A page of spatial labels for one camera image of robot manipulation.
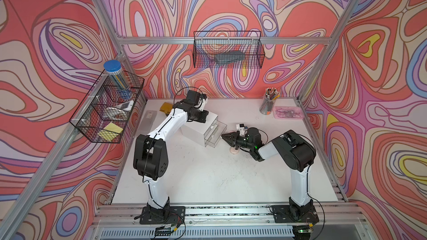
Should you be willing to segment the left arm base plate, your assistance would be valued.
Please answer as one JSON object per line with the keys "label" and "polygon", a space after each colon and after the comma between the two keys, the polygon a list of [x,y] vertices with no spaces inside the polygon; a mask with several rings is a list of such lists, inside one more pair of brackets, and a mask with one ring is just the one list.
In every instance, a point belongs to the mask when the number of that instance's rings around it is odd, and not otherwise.
{"label": "left arm base plate", "polygon": [[140,224],[182,224],[185,220],[186,208],[184,206],[172,206],[163,209],[157,209],[147,205],[142,213],[135,217]]}

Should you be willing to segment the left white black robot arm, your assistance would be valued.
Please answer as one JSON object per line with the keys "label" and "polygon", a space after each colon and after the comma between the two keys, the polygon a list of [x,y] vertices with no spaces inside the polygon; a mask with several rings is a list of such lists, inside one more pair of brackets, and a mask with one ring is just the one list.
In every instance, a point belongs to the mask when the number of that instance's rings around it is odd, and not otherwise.
{"label": "left white black robot arm", "polygon": [[167,154],[168,140],[186,123],[205,123],[209,111],[205,110],[207,99],[198,103],[182,100],[173,105],[166,119],[148,135],[141,134],[135,143],[133,168],[142,176],[149,190],[148,206],[162,210],[170,202],[161,177],[169,165]]}

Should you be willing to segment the pink earphone case bottom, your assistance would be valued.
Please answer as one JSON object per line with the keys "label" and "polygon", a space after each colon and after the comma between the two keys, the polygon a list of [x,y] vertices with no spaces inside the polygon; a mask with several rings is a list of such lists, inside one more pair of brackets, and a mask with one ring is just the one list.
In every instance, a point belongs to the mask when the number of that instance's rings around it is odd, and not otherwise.
{"label": "pink earphone case bottom", "polygon": [[239,151],[240,151],[240,150],[236,150],[236,149],[234,149],[234,148],[231,148],[231,149],[230,149],[230,153],[231,153],[231,154],[238,154],[238,153],[239,153]]}

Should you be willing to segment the blue lid pencil tube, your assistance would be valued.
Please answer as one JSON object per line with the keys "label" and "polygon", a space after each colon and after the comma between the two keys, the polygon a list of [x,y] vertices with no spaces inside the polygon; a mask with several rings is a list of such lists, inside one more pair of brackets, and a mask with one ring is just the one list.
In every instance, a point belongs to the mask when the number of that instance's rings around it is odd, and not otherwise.
{"label": "blue lid pencil tube", "polygon": [[132,92],[129,81],[122,69],[121,62],[118,60],[109,60],[103,64],[103,67],[111,82],[116,86],[120,97],[123,100],[130,100]]}

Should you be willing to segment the white item in basket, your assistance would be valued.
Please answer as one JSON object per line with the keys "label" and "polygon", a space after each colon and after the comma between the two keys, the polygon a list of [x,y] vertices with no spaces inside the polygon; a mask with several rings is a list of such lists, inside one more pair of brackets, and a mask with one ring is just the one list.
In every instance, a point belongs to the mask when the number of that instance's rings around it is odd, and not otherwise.
{"label": "white item in basket", "polygon": [[134,106],[134,103],[135,103],[134,100],[130,100],[130,101],[127,101],[125,103],[121,103],[121,104],[117,105],[116,108],[119,110],[122,110],[122,111],[130,112]]}

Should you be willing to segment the clear drawer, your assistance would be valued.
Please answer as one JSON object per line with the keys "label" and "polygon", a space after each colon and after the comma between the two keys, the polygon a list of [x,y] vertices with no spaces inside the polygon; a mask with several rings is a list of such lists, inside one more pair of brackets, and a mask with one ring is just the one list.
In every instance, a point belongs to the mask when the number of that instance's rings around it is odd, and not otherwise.
{"label": "clear drawer", "polygon": [[204,134],[205,146],[216,147],[221,139],[221,135],[225,132],[227,125],[220,121],[214,121]]}

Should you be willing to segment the yellow sticky notes pad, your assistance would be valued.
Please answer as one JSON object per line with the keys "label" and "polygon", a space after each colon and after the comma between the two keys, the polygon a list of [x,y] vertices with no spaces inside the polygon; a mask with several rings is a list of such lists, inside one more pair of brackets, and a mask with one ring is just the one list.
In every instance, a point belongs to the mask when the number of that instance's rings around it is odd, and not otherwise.
{"label": "yellow sticky notes pad", "polygon": [[107,142],[113,142],[117,137],[121,135],[123,128],[110,122],[103,129],[98,132],[98,136]]}

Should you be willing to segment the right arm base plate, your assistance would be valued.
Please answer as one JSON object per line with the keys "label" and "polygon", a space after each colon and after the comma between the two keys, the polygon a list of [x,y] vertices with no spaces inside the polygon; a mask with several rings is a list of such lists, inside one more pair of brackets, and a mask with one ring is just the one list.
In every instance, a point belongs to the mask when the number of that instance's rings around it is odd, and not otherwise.
{"label": "right arm base plate", "polygon": [[270,211],[275,223],[316,224],[319,222],[319,217],[312,201],[302,207],[297,204],[273,205],[270,206]]}

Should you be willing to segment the white drawer cabinet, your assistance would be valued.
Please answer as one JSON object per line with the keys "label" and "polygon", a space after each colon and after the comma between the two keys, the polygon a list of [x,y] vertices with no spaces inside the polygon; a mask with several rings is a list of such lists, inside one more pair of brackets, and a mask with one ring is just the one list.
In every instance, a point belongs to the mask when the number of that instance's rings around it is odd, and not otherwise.
{"label": "white drawer cabinet", "polygon": [[213,112],[208,114],[205,123],[192,121],[181,127],[181,132],[186,138],[204,147],[216,146],[218,131],[218,115]]}

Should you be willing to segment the yellow sponge block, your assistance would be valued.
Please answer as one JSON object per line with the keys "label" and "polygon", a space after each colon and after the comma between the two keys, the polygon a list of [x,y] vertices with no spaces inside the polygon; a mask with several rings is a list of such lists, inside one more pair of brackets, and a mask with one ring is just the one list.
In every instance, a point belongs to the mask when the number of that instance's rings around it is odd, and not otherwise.
{"label": "yellow sponge block", "polygon": [[160,111],[167,116],[171,113],[172,109],[173,109],[173,104],[169,102],[164,102],[160,107]]}

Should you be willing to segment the clear pen holder cup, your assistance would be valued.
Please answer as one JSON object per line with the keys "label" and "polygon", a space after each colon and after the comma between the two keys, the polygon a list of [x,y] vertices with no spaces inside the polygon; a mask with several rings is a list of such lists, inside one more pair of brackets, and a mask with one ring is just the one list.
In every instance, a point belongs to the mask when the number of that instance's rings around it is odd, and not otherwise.
{"label": "clear pen holder cup", "polygon": [[262,104],[259,108],[260,113],[264,115],[269,115],[279,96],[279,90],[277,90],[276,88],[267,88],[262,97]]}

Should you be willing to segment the dark grey item in basket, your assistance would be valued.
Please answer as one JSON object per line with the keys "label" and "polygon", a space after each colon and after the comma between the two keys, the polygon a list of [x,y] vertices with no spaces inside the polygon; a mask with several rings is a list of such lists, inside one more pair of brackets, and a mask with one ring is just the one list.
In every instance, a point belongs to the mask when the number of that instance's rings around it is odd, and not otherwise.
{"label": "dark grey item in basket", "polygon": [[219,53],[214,56],[214,61],[218,65],[228,65],[230,63],[236,63],[243,61],[245,54],[241,51],[230,51],[225,53]]}

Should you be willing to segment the pink transparent pencil case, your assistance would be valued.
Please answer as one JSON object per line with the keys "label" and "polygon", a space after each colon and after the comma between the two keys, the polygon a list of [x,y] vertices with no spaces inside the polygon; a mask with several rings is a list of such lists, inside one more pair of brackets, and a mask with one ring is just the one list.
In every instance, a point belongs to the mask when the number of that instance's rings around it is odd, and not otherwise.
{"label": "pink transparent pencil case", "polygon": [[304,113],[299,107],[276,106],[272,113],[278,120],[302,120]]}

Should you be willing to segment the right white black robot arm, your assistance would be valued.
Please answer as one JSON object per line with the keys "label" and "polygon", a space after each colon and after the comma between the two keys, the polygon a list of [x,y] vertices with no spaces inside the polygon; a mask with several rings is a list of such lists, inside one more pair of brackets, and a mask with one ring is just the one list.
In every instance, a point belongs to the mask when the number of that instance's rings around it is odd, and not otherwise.
{"label": "right white black robot arm", "polygon": [[316,158],[316,150],[308,138],[288,130],[263,143],[260,130],[250,127],[244,130],[244,133],[240,131],[224,133],[221,139],[237,151],[248,152],[258,162],[279,155],[291,171],[290,205],[299,209],[312,206],[313,198],[309,195],[308,176],[310,166],[314,164]]}

